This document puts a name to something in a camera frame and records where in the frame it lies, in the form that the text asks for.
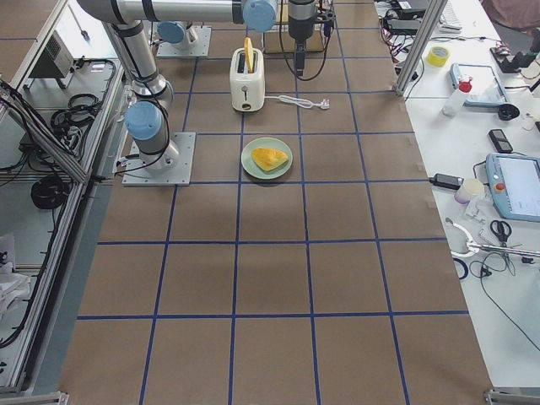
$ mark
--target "metal mounting plate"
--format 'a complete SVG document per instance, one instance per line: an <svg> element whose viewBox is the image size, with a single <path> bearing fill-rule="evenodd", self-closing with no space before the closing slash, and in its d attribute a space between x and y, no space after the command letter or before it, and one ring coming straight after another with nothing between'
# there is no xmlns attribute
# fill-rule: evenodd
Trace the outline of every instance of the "metal mounting plate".
<svg viewBox="0 0 540 405"><path fill-rule="evenodd" d="M212 28L203 26L193 27L193 29L197 30L197 34L199 37L198 41L194 45L189 46L186 49L178 49L173 47L169 42L164 42L162 44L159 44L157 57L162 57L164 59L208 57Z"/></svg>
<svg viewBox="0 0 540 405"><path fill-rule="evenodd" d="M135 170L125 173L121 181L124 186L189 186L192 177L193 153L195 152L194 132L175 132L170 136L170 141L174 142L180 150L180 156L176 165L163 172L151 172L146 169ZM130 154L138 154L138 147L133 142ZM141 167L143 162L140 159L127 161L125 170Z"/></svg>

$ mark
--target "white table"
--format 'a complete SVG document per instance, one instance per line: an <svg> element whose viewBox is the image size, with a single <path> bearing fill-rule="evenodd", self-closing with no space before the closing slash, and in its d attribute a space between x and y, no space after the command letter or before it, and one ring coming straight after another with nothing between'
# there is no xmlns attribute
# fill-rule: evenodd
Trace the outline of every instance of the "white table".
<svg viewBox="0 0 540 405"><path fill-rule="evenodd" d="M499 39L493 25L474 0L451 0L457 17L463 25L462 36ZM501 121L494 111L479 111L465 108L454 118L440 113L440 109L451 94L450 65L453 62L490 64L496 66L489 48L492 40L453 40L431 46L443 45L451 51L451 57L444 67L433 67L425 63L424 76L413 89L407 109L418 139L425 168L430 176L444 173L454 176L473 177L473 165L485 160L488 153L495 152L489 141L488 131L501 128L517 152L540 156L540 132L523 128L521 117L513 121ZM503 74L495 69L506 86L524 83L518 74ZM510 100L520 108L522 114L529 112L540 117L540 100L534 99L527 89L507 90ZM483 167L477 172L485 173ZM476 237L483 226L464 215L465 207L453 199L453 192L433 187L435 201L441 221L450 217L469 228ZM493 207L485 209L488 223L497 219ZM540 251L540 224L523 221L509 221L513 234L510 244L522 243L522 249ZM452 249L463 251L464 235L445 224L445 231ZM489 232L491 240L496 241ZM494 273L483 283L497 303L540 345L540 260L535 265L523 265L514 256L516 275ZM462 281L462 289L467 300L482 354L488 367L489 376L497 387L540 387L540 352L537 351L512 325L482 291L480 280L469 276Z"/></svg>

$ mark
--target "brown cloth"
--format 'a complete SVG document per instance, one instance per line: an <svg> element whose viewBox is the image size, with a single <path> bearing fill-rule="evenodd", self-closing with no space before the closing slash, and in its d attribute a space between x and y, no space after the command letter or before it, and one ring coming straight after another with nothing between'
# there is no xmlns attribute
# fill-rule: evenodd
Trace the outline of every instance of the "brown cloth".
<svg viewBox="0 0 540 405"><path fill-rule="evenodd" d="M508 28L540 27L540 0L483 0L482 5L491 20Z"/></svg>

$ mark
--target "bottle with red cap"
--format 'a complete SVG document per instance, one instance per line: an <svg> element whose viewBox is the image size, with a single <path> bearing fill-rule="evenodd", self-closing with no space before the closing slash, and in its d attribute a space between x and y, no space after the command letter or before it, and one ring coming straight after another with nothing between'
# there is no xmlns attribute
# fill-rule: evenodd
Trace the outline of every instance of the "bottle with red cap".
<svg viewBox="0 0 540 405"><path fill-rule="evenodd" d="M471 80L473 80L473 78L470 78L468 81L459 81L457 89L454 90L454 93L452 93L450 97L448 97L445 106L442 107L442 113L445 116L454 116L463 107L463 103L465 103L465 100L473 88Z"/></svg>

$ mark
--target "keyboard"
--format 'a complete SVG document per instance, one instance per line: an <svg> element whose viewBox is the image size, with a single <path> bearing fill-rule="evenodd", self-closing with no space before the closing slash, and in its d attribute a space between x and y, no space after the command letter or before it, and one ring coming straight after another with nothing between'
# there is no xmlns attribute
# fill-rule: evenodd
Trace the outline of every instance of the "keyboard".
<svg viewBox="0 0 540 405"><path fill-rule="evenodd" d="M448 0L448 2L446 2L445 9L439 18L439 30L440 32L460 34L462 29L462 23L459 21L459 19L457 19L450 0Z"/></svg>

